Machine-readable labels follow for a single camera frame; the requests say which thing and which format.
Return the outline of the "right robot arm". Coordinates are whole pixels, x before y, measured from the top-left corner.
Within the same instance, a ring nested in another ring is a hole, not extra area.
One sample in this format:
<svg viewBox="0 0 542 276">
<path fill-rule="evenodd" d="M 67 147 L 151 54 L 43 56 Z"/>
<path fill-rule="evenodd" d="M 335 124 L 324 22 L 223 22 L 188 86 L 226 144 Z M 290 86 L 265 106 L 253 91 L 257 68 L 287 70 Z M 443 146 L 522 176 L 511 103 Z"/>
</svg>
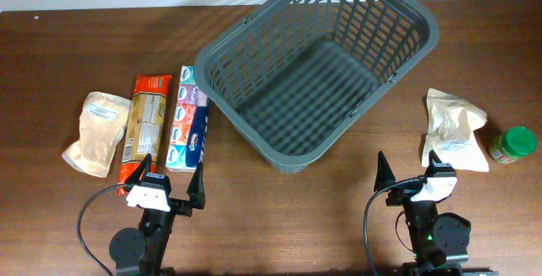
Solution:
<svg viewBox="0 0 542 276">
<path fill-rule="evenodd" d="M 400 275 L 461 275 L 468 260 L 471 223 L 455 213 L 439 213 L 437 205 L 456 186 L 456 170 L 429 153 L 424 174 L 396 181 L 385 155 L 378 153 L 374 192 L 387 195 L 388 207 L 402 207 L 412 245 L 413 262 L 401 265 Z"/>
</svg>

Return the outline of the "grey plastic basket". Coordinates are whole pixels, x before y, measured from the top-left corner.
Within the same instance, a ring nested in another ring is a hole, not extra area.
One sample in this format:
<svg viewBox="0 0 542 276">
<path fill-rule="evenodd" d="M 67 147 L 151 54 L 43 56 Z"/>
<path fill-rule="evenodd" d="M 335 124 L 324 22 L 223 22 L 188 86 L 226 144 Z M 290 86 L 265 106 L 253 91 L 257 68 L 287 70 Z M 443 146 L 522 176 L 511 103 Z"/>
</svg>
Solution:
<svg viewBox="0 0 542 276">
<path fill-rule="evenodd" d="M 276 169 L 302 171 L 437 45 L 415 0 L 268 0 L 198 54 L 198 87 Z"/>
</svg>

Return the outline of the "green lidded jar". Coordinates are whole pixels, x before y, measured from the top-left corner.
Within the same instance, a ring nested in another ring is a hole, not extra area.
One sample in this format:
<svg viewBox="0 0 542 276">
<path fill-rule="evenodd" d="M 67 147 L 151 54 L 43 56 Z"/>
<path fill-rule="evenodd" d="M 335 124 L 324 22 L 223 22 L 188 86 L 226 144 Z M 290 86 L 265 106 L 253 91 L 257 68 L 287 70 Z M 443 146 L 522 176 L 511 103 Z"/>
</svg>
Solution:
<svg viewBox="0 0 542 276">
<path fill-rule="evenodd" d="M 537 138 L 532 130 L 515 126 L 490 142 L 489 154 L 496 162 L 509 164 L 533 154 L 537 145 Z"/>
</svg>

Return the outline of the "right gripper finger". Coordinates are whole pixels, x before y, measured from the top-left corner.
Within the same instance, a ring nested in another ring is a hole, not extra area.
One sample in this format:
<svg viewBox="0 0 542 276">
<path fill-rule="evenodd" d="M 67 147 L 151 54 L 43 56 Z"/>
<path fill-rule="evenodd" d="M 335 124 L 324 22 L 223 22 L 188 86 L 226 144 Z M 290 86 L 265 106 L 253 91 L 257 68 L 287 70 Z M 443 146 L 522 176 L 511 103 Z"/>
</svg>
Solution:
<svg viewBox="0 0 542 276">
<path fill-rule="evenodd" d="M 434 150 L 429 152 L 429 165 L 424 173 L 425 176 L 435 176 L 442 169 L 441 160 Z"/>
<path fill-rule="evenodd" d="M 385 157 L 385 154 L 380 151 L 378 153 L 378 169 L 374 183 L 374 192 L 381 191 L 395 183 L 395 176 Z"/>
</svg>

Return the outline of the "beige pouch with label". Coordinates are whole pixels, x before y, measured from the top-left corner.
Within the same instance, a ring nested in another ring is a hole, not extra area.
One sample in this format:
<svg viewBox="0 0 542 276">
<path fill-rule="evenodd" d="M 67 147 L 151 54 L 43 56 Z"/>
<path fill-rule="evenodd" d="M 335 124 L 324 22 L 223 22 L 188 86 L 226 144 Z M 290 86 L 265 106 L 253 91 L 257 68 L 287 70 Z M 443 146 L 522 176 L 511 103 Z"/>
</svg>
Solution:
<svg viewBox="0 0 542 276">
<path fill-rule="evenodd" d="M 63 160 L 75 170 L 106 178 L 116 147 L 122 139 L 131 100 L 92 91 L 81 109 L 79 139 L 62 153 Z"/>
</svg>

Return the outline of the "orange pasta packet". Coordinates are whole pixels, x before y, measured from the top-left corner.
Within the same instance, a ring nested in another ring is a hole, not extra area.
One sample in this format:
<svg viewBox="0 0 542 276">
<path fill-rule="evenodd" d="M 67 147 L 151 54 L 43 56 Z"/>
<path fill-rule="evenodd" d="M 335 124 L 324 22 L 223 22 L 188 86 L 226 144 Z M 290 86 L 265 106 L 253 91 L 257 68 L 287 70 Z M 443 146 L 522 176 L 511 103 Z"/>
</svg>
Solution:
<svg viewBox="0 0 542 276">
<path fill-rule="evenodd" d="M 120 166 L 120 184 L 129 178 L 147 154 L 152 156 L 150 170 L 155 172 L 157 169 L 171 79 L 171 75 L 136 76 Z"/>
</svg>

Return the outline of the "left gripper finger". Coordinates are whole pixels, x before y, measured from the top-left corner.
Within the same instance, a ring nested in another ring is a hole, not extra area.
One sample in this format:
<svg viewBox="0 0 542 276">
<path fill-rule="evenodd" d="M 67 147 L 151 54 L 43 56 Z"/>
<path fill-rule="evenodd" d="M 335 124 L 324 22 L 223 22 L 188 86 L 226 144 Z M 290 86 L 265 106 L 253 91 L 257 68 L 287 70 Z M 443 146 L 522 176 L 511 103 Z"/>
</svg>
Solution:
<svg viewBox="0 0 542 276">
<path fill-rule="evenodd" d="M 206 205 L 206 197 L 203 185 L 203 162 L 199 162 L 191 182 L 187 188 L 190 204 L 195 209 L 203 209 Z"/>
<path fill-rule="evenodd" d="M 141 180 L 141 176 L 152 170 L 152 155 L 148 153 L 143 160 L 137 164 L 129 162 L 124 165 L 124 183 L 134 185 Z"/>
</svg>

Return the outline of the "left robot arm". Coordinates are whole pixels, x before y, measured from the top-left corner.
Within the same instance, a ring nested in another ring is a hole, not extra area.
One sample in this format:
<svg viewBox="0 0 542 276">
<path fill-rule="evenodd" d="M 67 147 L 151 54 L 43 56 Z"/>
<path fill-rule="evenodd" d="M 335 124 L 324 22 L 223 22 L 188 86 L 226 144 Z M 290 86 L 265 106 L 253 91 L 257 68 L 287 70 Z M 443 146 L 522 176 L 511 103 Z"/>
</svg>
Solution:
<svg viewBox="0 0 542 276">
<path fill-rule="evenodd" d="M 117 275 L 175 275 L 174 268 L 162 266 L 174 220 L 177 216 L 189 218 L 206 204 L 202 163 L 191 178 L 187 200 L 172 198 L 169 177 L 153 173 L 151 165 L 152 156 L 146 155 L 125 180 L 127 204 L 141 208 L 143 214 L 136 228 L 121 229 L 109 243 Z"/>
</svg>

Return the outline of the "Kleenex tissue multipack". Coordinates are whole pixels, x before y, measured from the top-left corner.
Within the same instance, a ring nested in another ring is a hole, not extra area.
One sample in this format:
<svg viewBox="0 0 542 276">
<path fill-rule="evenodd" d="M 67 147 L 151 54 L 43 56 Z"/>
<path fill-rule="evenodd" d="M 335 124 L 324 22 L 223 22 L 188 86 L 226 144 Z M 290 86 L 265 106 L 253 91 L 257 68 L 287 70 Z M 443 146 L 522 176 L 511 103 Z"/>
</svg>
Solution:
<svg viewBox="0 0 542 276">
<path fill-rule="evenodd" d="M 194 68 L 183 65 L 165 160 L 171 172 L 193 172 L 203 160 L 210 104 L 196 84 Z"/>
</svg>

